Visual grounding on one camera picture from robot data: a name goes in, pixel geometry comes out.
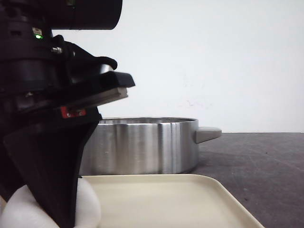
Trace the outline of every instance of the white wall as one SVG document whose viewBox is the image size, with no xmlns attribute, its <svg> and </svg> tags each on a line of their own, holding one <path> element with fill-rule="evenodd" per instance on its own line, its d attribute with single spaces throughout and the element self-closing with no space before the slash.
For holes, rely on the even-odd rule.
<svg viewBox="0 0 304 228">
<path fill-rule="evenodd" d="M 181 116 L 224 132 L 304 132 L 303 0 L 124 0 L 112 31 L 54 31 L 136 87 L 110 116 Z"/>
</svg>

